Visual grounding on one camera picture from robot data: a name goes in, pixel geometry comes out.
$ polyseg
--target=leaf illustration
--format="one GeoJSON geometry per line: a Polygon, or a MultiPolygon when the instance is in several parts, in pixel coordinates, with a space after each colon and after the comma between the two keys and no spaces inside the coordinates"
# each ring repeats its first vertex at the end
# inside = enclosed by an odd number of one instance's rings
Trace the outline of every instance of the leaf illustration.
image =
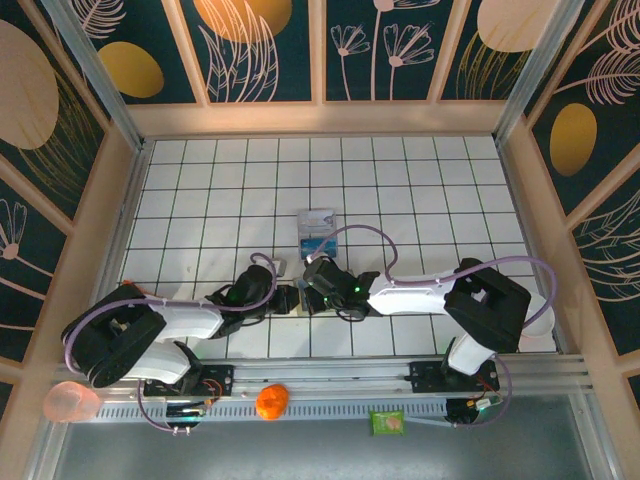
{"type": "Polygon", "coordinates": [[[584,80],[587,96],[601,105],[624,105],[640,87],[640,50],[602,55],[584,80]]]}
{"type": "Polygon", "coordinates": [[[89,38],[108,38],[127,14],[124,0],[71,0],[71,5],[89,38]]]}
{"type": "Polygon", "coordinates": [[[640,0],[618,0],[606,35],[611,47],[619,52],[640,48],[640,0]]]}

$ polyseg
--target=orange object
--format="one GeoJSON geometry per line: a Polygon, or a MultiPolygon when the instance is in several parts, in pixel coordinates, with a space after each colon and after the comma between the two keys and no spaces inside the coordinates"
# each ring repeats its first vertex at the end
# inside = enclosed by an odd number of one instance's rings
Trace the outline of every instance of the orange object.
{"type": "Polygon", "coordinates": [[[276,420],[287,409],[289,392],[284,385],[271,385],[256,398],[256,410],[265,420],[276,420]]]}

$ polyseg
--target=cable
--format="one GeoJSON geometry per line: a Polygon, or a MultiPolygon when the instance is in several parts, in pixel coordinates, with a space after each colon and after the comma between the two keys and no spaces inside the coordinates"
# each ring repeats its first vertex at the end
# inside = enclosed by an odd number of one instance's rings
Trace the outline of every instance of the cable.
{"type": "Polygon", "coordinates": [[[462,426],[462,427],[466,427],[466,428],[478,428],[478,427],[487,427],[489,425],[491,425],[492,423],[497,422],[498,420],[500,420],[505,413],[507,413],[507,410],[509,409],[509,405],[511,404],[511,397],[513,395],[513,382],[511,380],[511,372],[509,372],[509,369],[507,368],[507,364],[504,363],[504,360],[502,360],[498,354],[495,354],[493,356],[493,359],[496,361],[496,363],[498,363],[501,367],[502,370],[504,370],[504,376],[507,379],[507,394],[504,397],[503,401],[502,401],[502,408],[500,409],[500,411],[498,412],[498,414],[487,420],[486,422],[482,422],[482,423],[475,423],[475,424],[454,424],[455,426],[462,426]]]}
{"type": "Polygon", "coordinates": [[[547,273],[549,274],[549,277],[551,278],[551,293],[549,294],[549,297],[547,298],[544,305],[542,305],[542,307],[540,307],[540,309],[536,313],[534,313],[531,316],[531,318],[529,318],[527,321],[524,322],[523,328],[528,327],[533,322],[535,322],[538,318],[540,318],[544,314],[544,312],[546,312],[547,309],[549,309],[549,307],[551,306],[551,304],[556,298],[556,293],[558,290],[558,279],[556,278],[556,273],[553,271],[553,268],[551,268],[551,266],[548,263],[546,263],[543,260],[540,260],[539,258],[534,258],[534,257],[529,257],[524,255],[515,255],[510,257],[499,258],[497,260],[491,260],[489,262],[476,265],[475,267],[462,270],[461,272],[454,273],[453,275],[449,275],[447,277],[434,278],[430,280],[418,280],[418,281],[396,280],[391,276],[391,269],[398,262],[398,248],[396,247],[396,244],[393,242],[393,240],[391,240],[389,235],[384,233],[382,230],[372,227],[370,225],[347,225],[345,227],[338,228],[323,240],[323,242],[318,246],[318,248],[316,248],[315,252],[307,256],[307,262],[311,263],[313,260],[315,260],[318,257],[318,255],[322,252],[322,249],[325,247],[325,245],[331,238],[352,228],[362,228],[364,230],[370,230],[372,232],[375,232],[380,236],[382,236],[382,238],[384,238],[389,243],[389,245],[391,246],[391,250],[393,251],[393,260],[391,261],[391,263],[389,263],[388,266],[386,266],[384,275],[387,278],[387,281],[389,283],[393,285],[397,285],[398,287],[430,287],[433,285],[438,285],[440,283],[453,282],[455,280],[458,280],[459,278],[463,278],[472,273],[478,272],[480,270],[484,270],[485,268],[501,265],[503,263],[528,262],[533,265],[538,265],[539,267],[542,267],[544,270],[547,271],[547,273]]]}
{"type": "Polygon", "coordinates": [[[192,307],[192,308],[204,308],[207,310],[216,310],[219,312],[245,312],[247,310],[253,310],[254,308],[261,307],[273,297],[277,288],[277,271],[276,266],[273,261],[262,253],[254,253],[251,255],[251,261],[256,263],[255,258],[260,257],[267,261],[269,265],[269,269],[271,270],[271,288],[269,292],[265,295],[265,297],[259,302],[253,303],[251,305],[247,305],[244,307],[227,307],[224,305],[215,305],[213,303],[204,303],[194,302],[194,301],[184,301],[184,300],[166,300],[166,299],[158,299],[158,298],[134,298],[129,300],[118,300],[116,302],[107,303],[100,308],[95,309],[93,312],[89,313],[86,317],[84,317],[78,325],[65,337],[64,342],[64,363],[67,365],[67,368],[73,373],[82,373],[73,365],[73,357],[71,355],[71,351],[73,349],[73,344],[75,343],[80,331],[86,327],[91,321],[93,321],[99,315],[102,315],[106,312],[110,312],[111,310],[115,310],[116,308],[122,307],[130,307],[134,305],[155,305],[155,306],[165,306],[165,307],[192,307]]]}

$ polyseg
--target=purple cable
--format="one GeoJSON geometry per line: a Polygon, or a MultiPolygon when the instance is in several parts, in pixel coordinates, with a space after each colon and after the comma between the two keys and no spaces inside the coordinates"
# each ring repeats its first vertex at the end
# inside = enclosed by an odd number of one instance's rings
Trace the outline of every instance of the purple cable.
{"type": "Polygon", "coordinates": [[[499,258],[497,260],[491,260],[489,262],[485,262],[485,263],[481,263],[480,265],[476,265],[475,267],[471,267],[471,268],[468,268],[466,270],[462,270],[461,272],[454,273],[453,275],[449,275],[448,277],[442,277],[442,278],[437,278],[437,279],[432,279],[432,280],[418,280],[418,281],[413,281],[413,282],[395,280],[391,276],[391,269],[398,262],[398,248],[396,247],[396,244],[393,243],[393,240],[391,240],[389,235],[384,233],[382,230],[380,230],[378,228],[375,228],[375,227],[372,227],[370,225],[347,225],[346,227],[342,227],[342,228],[337,229],[331,235],[329,235],[328,237],[326,237],[324,239],[324,241],[318,246],[318,248],[316,248],[316,251],[313,252],[311,255],[309,255],[307,257],[307,260],[310,261],[310,262],[315,260],[316,257],[318,256],[318,254],[320,252],[322,252],[322,249],[324,248],[324,246],[327,244],[327,242],[331,238],[333,238],[336,235],[338,235],[338,234],[340,234],[340,233],[342,233],[342,232],[344,232],[346,230],[349,230],[351,228],[362,228],[364,230],[371,230],[372,232],[375,232],[375,233],[381,235],[382,238],[384,238],[387,242],[389,242],[389,245],[391,246],[391,250],[393,250],[393,260],[385,268],[384,275],[387,278],[387,281],[389,281],[389,283],[392,283],[393,285],[397,285],[399,287],[430,287],[432,285],[437,285],[439,283],[453,282],[455,280],[458,280],[459,278],[466,277],[467,275],[470,275],[472,273],[478,272],[480,270],[484,270],[485,268],[489,268],[489,267],[493,267],[493,266],[496,266],[496,265],[500,265],[502,263],[528,262],[528,263],[531,263],[531,264],[534,264],[534,265],[538,265],[539,267],[542,267],[544,270],[547,271],[547,273],[549,274],[549,277],[551,278],[551,293],[550,293],[549,297],[547,298],[546,302],[544,303],[544,305],[542,305],[542,307],[540,307],[540,310],[538,310],[535,314],[533,314],[531,316],[531,318],[529,318],[526,322],[524,322],[523,328],[524,327],[528,327],[533,322],[535,322],[538,318],[540,318],[542,316],[542,314],[544,314],[544,312],[547,311],[547,309],[551,306],[551,304],[553,303],[553,301],[556,298],[556,293],[557,293],[557,290],[558,290],[558,280],[556,278],[556,273],[553,271],[553,268],[551,268],[551,266],[548,263],[546,263],[543,260],[540,260],[539,258],[534,258],[534,257],[529,257],[529,256],[524,256],[524,255],[516,255],[516,256],[511,256],[511,257],[499,258]]]}
{"type": "Polygon", "coordinates": [[[260,257],[267,261],[269,264],[269,269],[271,270],[271,288],[267,295],[260,300],[259,302],[253,303],[251,305],[246,305],[244,307],[227,307],[224,305],[214,305],[213,303],[203,303],[203,302],[193,302],[193,301],[184,301],[184,300],[166,300],[166,299],[158,299],[158,298],[136,298],[131,300],[118,300],[116,302],[107,303],[102,307],[94,310],[89,315],[84,317],[80,323],[73,329],[71,333],[69,333],[64,340],[64,363],[66,363],[67,368],[73,373],[82,373],[73,365],[73,357],[71,355],[71,351],[73,349],[73,344],[75,343],[80,331],[86,327],[93,319],[97,316],[102,315],[103,313],[109,312],[116,308],[133,306],[133,305],[156,305],[156,306],[166,306],[166,307],[193,307],[193,308],[205,308],[208,310],[217,310],[220,312],[246,312],[247,310],[253,310],[254,308],[261,307],[273,297],[273,294],[277,288],[277,272],[276,266],[273,261],[262,253],[254,253],[251,255],[251,261],[256,263],[255,258],[260,257]]]}
{"type": "Polygon", "coordinates": [[[486,422],[472,423],[470,425],[455,424],[454,426],[460,425],[461,427],[465,427],[465,428],[487,427],[492,423],[495,423],[498,420],[500,420],[504,416],[504,414],[507,413],[507,410],[509,409],[509,405],[511,404],[511,397],[513,394],[513,382],[511,380],[511,372],[509,372],[509,369],[507,368],[507,364],[504,363],[504,360],[502,360],[497,354],[493,356],[493,359],[496,361],[496,363],[500,364],[500,366],[502,367],[502,370],[504,370],[504,376],[507,379],[507,395],[505,396],[504,401],[502,402],[502,408],[500,409],[500,412],[498,412],[498,414],[495,417],[487,420],[486,422]]]}

